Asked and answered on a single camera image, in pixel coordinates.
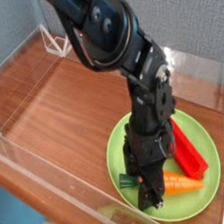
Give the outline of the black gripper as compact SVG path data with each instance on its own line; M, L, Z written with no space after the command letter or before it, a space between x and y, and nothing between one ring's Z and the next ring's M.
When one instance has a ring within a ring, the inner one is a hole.
M147 135L137 134L129 123L123 128L125 172L143 179L138 189L139 210L162 208L165 194L163 161L172 158L176 150L173 125L167 121L156 133Z

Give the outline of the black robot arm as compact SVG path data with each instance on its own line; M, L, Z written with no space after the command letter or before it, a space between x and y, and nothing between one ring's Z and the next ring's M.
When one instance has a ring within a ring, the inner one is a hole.
M46 0L57 13L75 54L92 71L121 71L131 97L124 126L125 172L142 178L141 211L163 206L163 165L175 151L170 117L175 100L164 51L139 27L125 0Z

